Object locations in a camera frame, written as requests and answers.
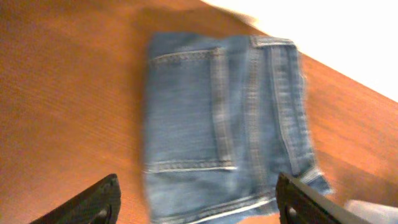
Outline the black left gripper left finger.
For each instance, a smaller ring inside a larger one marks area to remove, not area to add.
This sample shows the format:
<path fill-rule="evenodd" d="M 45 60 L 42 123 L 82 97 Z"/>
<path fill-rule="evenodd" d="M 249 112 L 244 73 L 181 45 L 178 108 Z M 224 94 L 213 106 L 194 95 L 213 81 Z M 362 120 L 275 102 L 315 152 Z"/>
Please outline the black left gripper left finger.
<path fill-rule="evenodd" d="M 31 224 L 116 224 L 121 189 L 110 174 Z"/>

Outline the dark blue jeans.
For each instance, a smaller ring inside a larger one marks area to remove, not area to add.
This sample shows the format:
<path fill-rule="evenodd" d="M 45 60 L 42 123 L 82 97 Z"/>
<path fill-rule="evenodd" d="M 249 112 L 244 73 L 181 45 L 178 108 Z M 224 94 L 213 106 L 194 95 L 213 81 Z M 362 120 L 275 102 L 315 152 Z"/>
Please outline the dark blue jeans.
<path fill-rule="evenodd" d="M 291 40 L 155 34 L 144 109 L 151 222 L 237 223 L 275 214 L 282 172 L 330 194 L 304 99 Z"/>

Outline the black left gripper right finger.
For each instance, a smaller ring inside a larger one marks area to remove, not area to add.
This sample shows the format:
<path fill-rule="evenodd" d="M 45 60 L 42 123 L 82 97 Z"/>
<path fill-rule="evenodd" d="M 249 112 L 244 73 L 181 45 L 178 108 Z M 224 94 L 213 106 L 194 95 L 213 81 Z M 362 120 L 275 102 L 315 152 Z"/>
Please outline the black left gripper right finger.
<path fill-rule="evenodd" d="M 370 224 L 281 172 L 275 188 L 281 224 Z"/>

